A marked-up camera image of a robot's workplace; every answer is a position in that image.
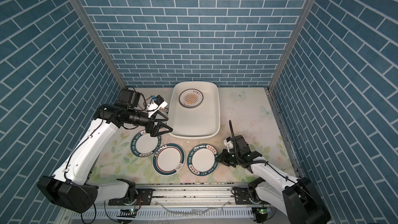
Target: plate with blue rim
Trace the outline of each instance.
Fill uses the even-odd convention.
[[[151,137],[145,130],[137,133],[131,141],[131,152],[137,157],[147,157],[157,151],[162,143],[160,136]]]
[[[177,144],[165,144],[154,154],[152,165],[155,171],[170,176],[180,171],[184,165],[185,154]]]
[[[217,168],[217,156],[217,150],[211,145],[197,145],[188,153],[188,168],[193,174],[197,176],[209,175]]]

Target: cable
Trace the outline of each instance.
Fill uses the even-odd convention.
[[[124,125],[122,125],[122,127],[125,128],[126,130],[134,130],[134,129],[137,128],[138,126],[133,127],[133,128],[126,128]]]
[[[233,130],[233,128],[232,128],[232,122],[231,122],[231,120],[229,121],[229,128],[230,128],[230,130],[231,130],[232,142],[233,142],[233,145],[234,145],[234,153],[235,153],[235,157],[236,157],[236,161],[238,162],[238,165],[240,165],[240,166],[249,166],[249,165],[257,164],[257,163],[265,163],[265,164],[268,164],[268,161],[265,161],[265,160],[252,161],[252,162],[242,163],[242,162],[240,161],[240,157],[239,157],[240,154],[239,154],[239,152],[236,151],[237,148],[238,148],[238,146],[236,145],[236,140],[235,140],[235,135],[234,135],[234,130]]]
[[[138,93],[139,95],[141,95],[142,98],[144,99],[144,102],[143,102],[144,108],[142,108],[142,107],[140,106],[140,104],[137,103],[137,106],[138,106],[139,108],[141,108],[141,110],[140,110],[140,109],[135,109],[136,111],[154,112],[154,111],[156,110],[156,109],[154,109],[154,110],[146,110],[146,108],[147,108],[147,100],[149,100],[150,98],[152,98],[152,96],[150,96],[149,98],[145,99],[145,96],[144,96],[142,93],[137,92],[137,91],[135,90],[135,88],[132,87],[132,86],[125,86],[124,89],[128,89],[129,87],[131,87],[131,88],[134,90],[134,92],[136,92],[136,93]]]
[[[135,205],[134,205],[134,210],[135,211],[138,211],[138,210],[140,210],[140,208],[141,208],[141,196],[140,196],[140,206],[138,207],[138,209],[135,209]]]
[[[69,163],[70,163],[70,160],[71,160],[73,154],[77,151],[77,149],[78,149],[79,147],[82,146],[82,144],[84,144],[84,142],[86,142],[86,141],[88,140],[88,138],[89,138],[90,136],[92,136],[92,135],[94,134],[95,131],[98,130],[98,128],[99,128],[100,126],[102,126],[102,123],[103,123],[103,119],[101,120],[101,123],[99,124],[99,126],[97,126],[97,128],[95,128],[94,131],[93,131],[90,135],[88,135],[88,136],[86,137],[86,139],[85,139],[83,142],[81,142],[81,143],[73,150],[73,152],[70,154],[69,159],[68,159],[68,162],[67,162],[67,166],[65,167],[65,170],[64,170],[64,177],[65,177],[65,180],[67,180],[67,169],[68,169],[68,165],[69,165]]]
[[[204,213],[206,213],[207,211],[209,211],[209,210],[217,210],[217,208],[206,208],[205,210],[203,210],[202,212],[200,212],[200,213],[198,213],[198,214],[196,214],[196,213],[193,213],[193,212],[180,212],[180,211],[172,211],[172,210],[169,210],[169,209],[167,209],[165,206],[163,206],[162,205],[162,203],[160,203],[160,202],[156,202],[158,205],[160,205],[166,212],[169,212],[169,213],[171,213],[171,214],[181,214],[181,215],[202,215],[202,214],[204,214]]]
[[[275,214],[276,214],[276,212],[278,211],[278,209],[277,208],[275,208],[275,211],[274,211],[274,213],[273,213],[273,215],[271,216],[271,217],[269,217],[267,220],[269,220],[269,219],[272,219],[272,217],[274,217],[275,216]]]
[[[72,153],[70,154],[70,156],[69,156],[69,159],[68,159],[68,162],[67,162],[67,166],[65,167],[65,170],[64,170],[64,177],[65,177],[65,180],[66,180],[66,181],[69,181],[69,183],[73,183],[74,185],[76,185],[76,186],[78,186],[80,189],[82,189],[82,191],[84,191],[84,192],[86,193],[87,197],[90,199],[90,201],[91,201],[91,202],[93,203],[93,205],[94,205],[94,219],[93,219],[90,223],[84,222],[84,220],[83,220],[83,214],[80,214],[80,218],[82,219],[82,222],[83,222],[84,224],[91,224],[91,223],[93,223],[93,222],[95,221],[95,219],[96,219],[96,217],[97,217],[97,207],[96,207],[96,204],[94,203],[94,201],[91,199],[91,196],[90,196],[80,185],[78,185],[78,184],[72,182],[72,180],[70,180],[70,179],[67,178],[67,169],[68,169],[68,164],[70,163],[70,159],[72,158],[73,154],[77,151],[77,149],[78,149],[79,147],[82,146],[82,144],[84,144],[84,142],[86,142],[86,141],[88,140],[88,138],[89,138],[90,136],[92,136],[92,135],[94,134],[95,131],[98,130],[98,128],[99,128],[100,126],[102,126],[102,123],[103,123],[103,119],[101,120],[100,125],[99,125],[97,128],[95,128],[95,129],[93,130],[93,132],[92,132],[90,135],[88,135],[88,136],[86,137],[86,139],[85,139],[83,142],[81,142],[81,143],[73,150],[73,152],[72,152]]]
[[[106,203],[105,203],[105,201],[103,201],[103,209],[105,210],[106,216],[107,216],[110,220],[112,220],[112,221],[117,222],[117,223],[120,224],[119,221],[116,221],[116,220],[112,219],[112,218],[108,215],[108,213],[107,213],[107,211],[106,211]]]

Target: stack of plates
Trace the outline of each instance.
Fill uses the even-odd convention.
[[[187,89],[180,94],[180,104],[186,108],[195,108],[203,101],[203,94],[196,89]]]

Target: butterfly pattern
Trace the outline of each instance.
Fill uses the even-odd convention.
[[[242,92],[240,92],[240,93],[232,92],[232,94],[235,96],[235,99],[240,99],[240,98],[246,99],[246,98],[247,98],[247,97],[246,97],[246,92],[245,92],[245,91],[242,91]]]
[[[273,117],[272,110],[267,110],[265,107],[261,107],[261,115],[263,116],[268,116],[268,117]]]

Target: white rectangular tray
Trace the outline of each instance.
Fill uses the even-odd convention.
[[[202,92],[203,101],[195,108],[183,107],[180,94],[187,89]],[[167,125],[173,128],[172,137],[206,140],[220,131],[220,97],[218,88],[211,82],[180,82],[170,100]]]

